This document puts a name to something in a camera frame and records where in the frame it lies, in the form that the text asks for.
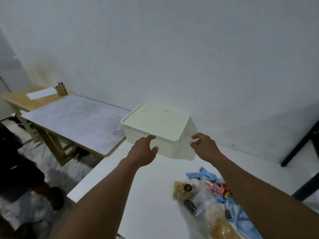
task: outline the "left hand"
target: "left hand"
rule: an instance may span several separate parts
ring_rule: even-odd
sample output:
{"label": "left hand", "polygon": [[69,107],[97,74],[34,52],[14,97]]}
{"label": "left hand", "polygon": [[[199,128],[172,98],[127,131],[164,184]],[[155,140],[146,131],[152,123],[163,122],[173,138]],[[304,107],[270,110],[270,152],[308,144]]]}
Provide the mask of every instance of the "left hand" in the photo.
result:
{"label": "left hand", "polygon": [[159,150],[158,147],[154,147],[152,150],[150,149],[150,143],[155,138],[156,136],[149,135],[137,140],[129,151],[127,158],[135,162],[138,167],[150,164]]}

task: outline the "forearm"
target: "forearm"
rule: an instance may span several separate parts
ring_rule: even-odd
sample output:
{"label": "forearm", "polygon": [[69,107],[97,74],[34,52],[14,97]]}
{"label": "forearm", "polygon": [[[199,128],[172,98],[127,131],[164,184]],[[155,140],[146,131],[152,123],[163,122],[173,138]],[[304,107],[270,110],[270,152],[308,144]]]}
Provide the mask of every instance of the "forearm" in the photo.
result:
{"label": "forearm", "polygon": [[221,155],[212,163],[264,239],[319,238],[319,215]]}
{"label": "forearm", "polygon": [[138,167],[125,158],[62,221],[53,238],[115,238]]}

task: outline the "perforated box lid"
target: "perforated box lid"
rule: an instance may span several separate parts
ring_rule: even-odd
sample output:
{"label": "perforated box lid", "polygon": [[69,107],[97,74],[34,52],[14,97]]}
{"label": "perforated box lid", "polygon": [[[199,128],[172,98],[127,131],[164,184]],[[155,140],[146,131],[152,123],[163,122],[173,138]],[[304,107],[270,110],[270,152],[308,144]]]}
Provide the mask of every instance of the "perforated box lid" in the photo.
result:
{"label": "perforated box lid", "polygon": [[121,123],[155,136],[177,141],[188,119],[189,115],[156,108],[149,104],[140,104]]}

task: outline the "person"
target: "person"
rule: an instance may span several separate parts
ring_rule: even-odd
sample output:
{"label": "person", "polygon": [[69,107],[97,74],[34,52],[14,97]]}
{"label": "person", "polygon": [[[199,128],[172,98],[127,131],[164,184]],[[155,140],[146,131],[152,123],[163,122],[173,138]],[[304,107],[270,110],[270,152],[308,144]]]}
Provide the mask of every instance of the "person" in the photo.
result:
{"label": "person", "polygon": [[[137,140],[127,157],[82,197],[51,238],[115,238],[134,176],[155,159],[159,149],[150,149],[152,139],[155,136]],[[192,139],[198,140],[191,147],[218,169],[263,239],[319,238],[316,212],[237,166],[209,136],[198,133]]]}
{"label": "person", "polygon": [[[63,192],[58,187],[50,187],[44,181],[44,174],[37,165],[18,152],[22,142],[0,122],[0,194],[8,197],[14,191],[32,189],[48,199],[53,210],[64,205]],[[35,238],[29,223],[21,225],[16,231],[10,223],[0,216],[0,238]]]}

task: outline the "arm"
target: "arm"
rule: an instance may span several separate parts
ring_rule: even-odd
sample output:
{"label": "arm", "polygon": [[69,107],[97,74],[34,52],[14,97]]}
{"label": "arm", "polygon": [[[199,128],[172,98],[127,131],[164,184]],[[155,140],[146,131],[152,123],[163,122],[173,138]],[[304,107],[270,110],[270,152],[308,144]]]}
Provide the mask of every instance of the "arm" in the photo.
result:
{"label": "arm", "polygon": [[288,194],[254,177],[225,157],[209,136],[190,142],[196,154],[218,169],[263,239],[319,238],[319,215]]}
{"label": "arm", "polygon": [[155,136],[136,141],[127,157],[75,205],[52,239],[115,238],[137,170],[151,163],[158,147],[150,150]]}

